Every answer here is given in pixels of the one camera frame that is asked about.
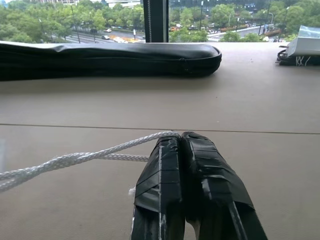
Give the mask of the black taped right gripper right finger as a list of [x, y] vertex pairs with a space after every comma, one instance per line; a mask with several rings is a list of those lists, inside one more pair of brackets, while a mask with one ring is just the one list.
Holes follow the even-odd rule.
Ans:
[[186, 220], [196, 240], [268, 240], [240, 177], [207, 137], [181, 136]]

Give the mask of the white and silver box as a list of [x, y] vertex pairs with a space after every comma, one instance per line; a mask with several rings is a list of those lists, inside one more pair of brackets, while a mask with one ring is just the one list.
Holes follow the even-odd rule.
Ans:
[[287, 45], [285, 57], [293, 66], [320, 66], [320, 27], [301, 25], [297, 37]]

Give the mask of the black window frame post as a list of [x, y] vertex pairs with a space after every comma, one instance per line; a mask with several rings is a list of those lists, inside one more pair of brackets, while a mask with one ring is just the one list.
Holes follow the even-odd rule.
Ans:
[[145, 41], [169, 42], [169, 0], [143, 0]]

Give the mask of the long black zippered case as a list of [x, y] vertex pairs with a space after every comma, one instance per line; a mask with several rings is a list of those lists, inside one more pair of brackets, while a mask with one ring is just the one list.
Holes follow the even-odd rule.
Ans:
[[222, 61], [209, 44], [0, 41], [0, 82], [75, 77], [206, 77]]

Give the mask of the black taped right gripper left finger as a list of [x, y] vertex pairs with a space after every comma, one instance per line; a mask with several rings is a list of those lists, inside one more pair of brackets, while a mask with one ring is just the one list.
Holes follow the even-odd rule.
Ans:
[[179, 138], [161, 137], [135, 186], [130, 240], [184, 240]]

